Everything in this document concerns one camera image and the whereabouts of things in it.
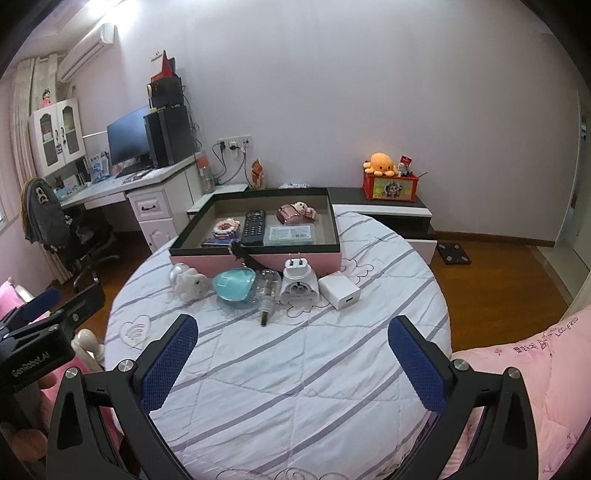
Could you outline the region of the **white rabbit night light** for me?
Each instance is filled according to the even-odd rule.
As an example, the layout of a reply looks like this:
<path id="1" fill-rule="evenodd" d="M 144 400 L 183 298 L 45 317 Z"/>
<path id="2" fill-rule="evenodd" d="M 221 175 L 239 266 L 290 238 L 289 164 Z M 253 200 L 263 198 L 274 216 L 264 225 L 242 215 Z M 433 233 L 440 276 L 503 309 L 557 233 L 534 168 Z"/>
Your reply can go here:
<path id="1" fill-rule="evenodd" d="M 192 303 L 204 298 L 211 288 L 209 279 L 196 269 L 183 264 L 175 264 L 169 274 L 173 295 L 182 303 Z"/>

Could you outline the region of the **blue yellow small box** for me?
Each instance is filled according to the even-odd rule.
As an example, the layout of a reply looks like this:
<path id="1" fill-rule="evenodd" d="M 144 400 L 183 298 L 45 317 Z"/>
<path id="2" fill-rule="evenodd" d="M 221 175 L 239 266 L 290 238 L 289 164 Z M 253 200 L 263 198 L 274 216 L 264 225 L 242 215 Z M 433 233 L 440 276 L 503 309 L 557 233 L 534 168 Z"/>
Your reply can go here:
<path id="1" fill-rule="evenodd" d="M 205 238 L 204 241 L 200 243 L 202 248 L 224 248 L 231 245 L 231 243 L 238 242 L 239 238 L 235 237 L 224 237 L 224 238 L 217 238 L 214 236 Z"/>

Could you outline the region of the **teal heart plastic case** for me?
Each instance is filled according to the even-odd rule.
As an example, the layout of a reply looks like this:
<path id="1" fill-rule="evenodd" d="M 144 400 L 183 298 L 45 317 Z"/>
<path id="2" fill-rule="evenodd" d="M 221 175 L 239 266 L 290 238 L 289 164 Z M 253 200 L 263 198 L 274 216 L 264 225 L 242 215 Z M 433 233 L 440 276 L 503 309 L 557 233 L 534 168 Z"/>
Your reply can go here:
<path id="1" fill-rule="evenodd" d="M 252 299 L 256 271 L 240 267 L 217 274 L 212 288 L 222 301 L 232 304 L 247 303 Z"/>

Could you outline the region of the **pink donut brick model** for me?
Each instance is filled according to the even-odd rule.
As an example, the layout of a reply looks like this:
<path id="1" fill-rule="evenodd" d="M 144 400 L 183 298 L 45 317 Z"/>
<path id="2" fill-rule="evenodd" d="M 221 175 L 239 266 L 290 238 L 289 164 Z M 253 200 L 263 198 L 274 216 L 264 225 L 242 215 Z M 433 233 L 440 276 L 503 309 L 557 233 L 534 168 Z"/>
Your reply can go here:
<path id="1" fill-rule="evenodd" d="M 212 235 L 216 239 L 235 239 L 239 236 L 240 221 L 229 217 L 218 221 L 212 229 Z"/>

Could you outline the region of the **black hair claw clip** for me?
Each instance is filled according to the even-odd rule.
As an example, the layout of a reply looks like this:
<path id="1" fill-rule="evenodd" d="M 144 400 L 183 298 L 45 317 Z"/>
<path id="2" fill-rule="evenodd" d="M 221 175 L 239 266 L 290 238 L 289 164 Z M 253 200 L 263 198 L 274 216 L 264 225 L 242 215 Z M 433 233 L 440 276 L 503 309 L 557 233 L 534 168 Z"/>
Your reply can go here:
<path id="1" fill-rule="evenodd" d="M 253 271 L 271 271 L 270 267 L 263 265 L 263 263 L 260 263 L 255 258 L 253 258 L 252 255 L 246 251 L 245 246 L 243 246 L 242 242 L 240 241 L 232 240 L 228 244 L 228 251 L 231 255 L 235 256 L 235 259 L 242 261 L 242 264 L 245 265 L 245 267 Z"/>

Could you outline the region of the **clear glass bottle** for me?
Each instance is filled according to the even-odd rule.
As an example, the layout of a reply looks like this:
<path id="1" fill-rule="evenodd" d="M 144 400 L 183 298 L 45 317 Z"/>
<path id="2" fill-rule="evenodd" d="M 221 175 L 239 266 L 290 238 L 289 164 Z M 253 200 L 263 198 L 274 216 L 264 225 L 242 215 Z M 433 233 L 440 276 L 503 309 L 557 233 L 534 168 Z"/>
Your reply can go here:
<path id="1" fill-rule="evenodd" d="M 262 270 L 259 272 L 259 279 L 256 285 L 256 298 L 259 301 L 260 325 L 266 327 L 276 310 L 276 304 L 279 302 L 281 284 L 280 273 L 276 270 Z"/>

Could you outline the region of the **black remote control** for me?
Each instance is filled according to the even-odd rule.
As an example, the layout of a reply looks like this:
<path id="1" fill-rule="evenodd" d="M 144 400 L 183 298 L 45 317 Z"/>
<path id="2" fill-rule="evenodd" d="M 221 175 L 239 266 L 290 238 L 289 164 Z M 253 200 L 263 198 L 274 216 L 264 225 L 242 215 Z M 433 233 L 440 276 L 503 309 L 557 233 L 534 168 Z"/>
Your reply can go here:
<path id="1" fill-rule="evenodd" d="M 247 212 L 242 228 L 242 244 L 263 246 L 264 232 L 266 232 L 266 212 L 262 209 Z"/>

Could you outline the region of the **white usb charger cube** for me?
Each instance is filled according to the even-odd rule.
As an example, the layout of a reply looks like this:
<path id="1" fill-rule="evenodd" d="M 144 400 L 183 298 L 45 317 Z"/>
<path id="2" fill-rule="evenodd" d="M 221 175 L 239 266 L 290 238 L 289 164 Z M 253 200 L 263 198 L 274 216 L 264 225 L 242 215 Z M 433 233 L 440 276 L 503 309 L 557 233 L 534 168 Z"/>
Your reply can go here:
<path id="1" fill-rule="evenodd" d="M 318 289 L 335 310 L 342 310 L 359 301 L 361 290 L 342 272 L 335 272 L 318 280 Z"/>

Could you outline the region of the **white travel plug adapter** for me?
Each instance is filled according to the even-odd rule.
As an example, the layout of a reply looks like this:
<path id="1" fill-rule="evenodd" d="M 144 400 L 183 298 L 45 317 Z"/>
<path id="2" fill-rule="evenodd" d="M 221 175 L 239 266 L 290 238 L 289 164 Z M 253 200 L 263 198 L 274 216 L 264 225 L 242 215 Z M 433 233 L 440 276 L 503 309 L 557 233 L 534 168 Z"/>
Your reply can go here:
<path id="1" fill-rule="evenodd" d="M 308 259 L 290 257 L 283 265 L 283 280 L 280 285 L 280 302 L 284 305 L 315 304 L 320 297 L 318 277 Z"/>

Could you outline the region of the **rose gold metal cup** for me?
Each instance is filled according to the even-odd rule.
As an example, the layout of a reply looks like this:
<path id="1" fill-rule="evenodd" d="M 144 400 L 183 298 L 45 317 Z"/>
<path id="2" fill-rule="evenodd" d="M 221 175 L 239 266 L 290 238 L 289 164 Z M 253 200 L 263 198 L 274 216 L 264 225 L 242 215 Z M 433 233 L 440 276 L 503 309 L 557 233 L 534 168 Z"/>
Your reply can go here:
<path id="1" fill-rule="evenodd" d="M 304 222 L 304 217 L 293 204 L 284 204 L 276 211 L 276 218 L 281 225 L 298 225 Z"/>

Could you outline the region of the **pink white cat brick figure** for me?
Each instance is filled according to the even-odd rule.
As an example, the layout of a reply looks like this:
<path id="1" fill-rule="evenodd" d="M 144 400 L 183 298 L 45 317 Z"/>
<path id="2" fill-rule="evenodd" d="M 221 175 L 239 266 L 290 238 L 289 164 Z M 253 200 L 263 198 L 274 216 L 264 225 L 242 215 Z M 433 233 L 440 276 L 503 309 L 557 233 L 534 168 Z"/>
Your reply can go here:
<path id="1" fill-rule="evenodd" d="M 315 221 L 315 216 L 317 216 L 315 208 L 312 208 L 311 206 L 308 206 L 307 203 L 301 201 L 295 202 L 293 207 L 305 222 Z"/>

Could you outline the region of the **white desk with drawers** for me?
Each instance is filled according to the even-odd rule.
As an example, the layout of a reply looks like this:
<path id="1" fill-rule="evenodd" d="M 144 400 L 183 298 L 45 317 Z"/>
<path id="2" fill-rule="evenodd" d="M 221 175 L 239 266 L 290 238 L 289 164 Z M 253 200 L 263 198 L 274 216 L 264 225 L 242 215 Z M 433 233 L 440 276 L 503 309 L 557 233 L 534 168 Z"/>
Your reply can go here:
<path id="1" fill-rule="evenodd" d="M 188 225 L 188 210 L 201 196 L 197 160 L 191 155 L 139 178 L 127 175 L 88 184 L 63 200 L 61 206 L 91 210 L 126 202 L 148 247 L 156 251 Z"/>

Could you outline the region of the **black bathroom scale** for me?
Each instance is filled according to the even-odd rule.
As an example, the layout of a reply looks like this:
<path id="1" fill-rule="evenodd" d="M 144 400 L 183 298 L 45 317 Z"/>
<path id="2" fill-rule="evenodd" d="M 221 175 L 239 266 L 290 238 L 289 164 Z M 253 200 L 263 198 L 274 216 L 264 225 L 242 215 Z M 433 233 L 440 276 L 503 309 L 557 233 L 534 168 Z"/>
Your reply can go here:
<path id="1" fill-rule="evenodd" d="M 465 249 L 456 242 L 439 242 L 437 251 L 446 265 L 470 265 L 472 263 Z"/>

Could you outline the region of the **red cartoon storage box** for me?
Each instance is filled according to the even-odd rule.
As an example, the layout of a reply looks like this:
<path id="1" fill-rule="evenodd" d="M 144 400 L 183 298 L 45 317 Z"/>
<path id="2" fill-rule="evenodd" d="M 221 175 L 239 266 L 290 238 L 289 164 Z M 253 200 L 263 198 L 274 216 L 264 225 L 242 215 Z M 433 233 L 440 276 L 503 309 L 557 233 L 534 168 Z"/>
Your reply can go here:
<path id="1" fill-rule="evenodd" d="M 417 198 L 417 176 L 379 177 L 363 174 L 363 193 L 369 200 L 414 202 Z"/>

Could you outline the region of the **white air conditioner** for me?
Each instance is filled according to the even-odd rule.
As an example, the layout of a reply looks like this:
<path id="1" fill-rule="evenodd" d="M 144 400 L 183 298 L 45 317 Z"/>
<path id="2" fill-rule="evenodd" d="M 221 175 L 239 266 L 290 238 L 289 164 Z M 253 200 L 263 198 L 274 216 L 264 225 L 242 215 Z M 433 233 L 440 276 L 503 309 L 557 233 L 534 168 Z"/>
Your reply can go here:
<path id="1" fill-rule="evenodd" d="M 114 45 L 116 27 L 102 23 L 83 37 L 62 59 L 57 70 L 57 80 L 69 82 L 81 69 Z"/>

